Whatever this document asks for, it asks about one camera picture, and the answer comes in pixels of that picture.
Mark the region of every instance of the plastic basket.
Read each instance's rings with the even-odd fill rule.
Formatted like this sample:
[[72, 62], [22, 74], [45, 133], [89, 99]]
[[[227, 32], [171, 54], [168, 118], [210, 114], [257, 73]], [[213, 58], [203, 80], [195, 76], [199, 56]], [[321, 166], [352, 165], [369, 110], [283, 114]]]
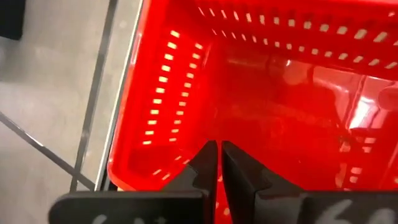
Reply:
[[396, 13], [381, 0], [144, 1], [111, 180], [161, 189], [215, 139], [304, 189], [396, 188]]

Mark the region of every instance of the concrete floor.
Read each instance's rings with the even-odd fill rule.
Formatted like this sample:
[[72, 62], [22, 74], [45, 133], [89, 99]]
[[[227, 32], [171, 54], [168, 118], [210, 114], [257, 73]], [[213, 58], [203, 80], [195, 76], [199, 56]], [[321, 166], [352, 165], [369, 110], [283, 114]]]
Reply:
[[[28, 0], [21, 41], [0, 38], [0, 111], [71, 166], [109, 0]], [[82, 173], [95, 182], [138, 0], [119, 0]], [[71, 176], [0, 123], [0, 223], [46, 223]]]

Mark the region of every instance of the red shopping basket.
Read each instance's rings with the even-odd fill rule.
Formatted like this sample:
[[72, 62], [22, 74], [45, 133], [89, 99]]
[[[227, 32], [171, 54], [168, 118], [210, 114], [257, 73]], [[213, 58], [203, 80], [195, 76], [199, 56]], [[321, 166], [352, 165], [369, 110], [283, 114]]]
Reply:
[[144, 1], [111, 180], [161, 189], [215, 139], [304, 189], [396, 188], [396, 14], [393, 0]]

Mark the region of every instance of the gray floor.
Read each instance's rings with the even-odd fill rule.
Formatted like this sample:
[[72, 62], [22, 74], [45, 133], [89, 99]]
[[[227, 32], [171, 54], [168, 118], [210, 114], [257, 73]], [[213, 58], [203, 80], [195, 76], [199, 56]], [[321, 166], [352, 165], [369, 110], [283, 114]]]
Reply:
[[[109, 0], [28, 0], [21, 41], [0, 38], [0, 112], [71, 166]], [[82, 173], [95, 182], [138, 10], [119, 0]], [[0, 123], [0, 223], [46, 223], [71, 176]]]

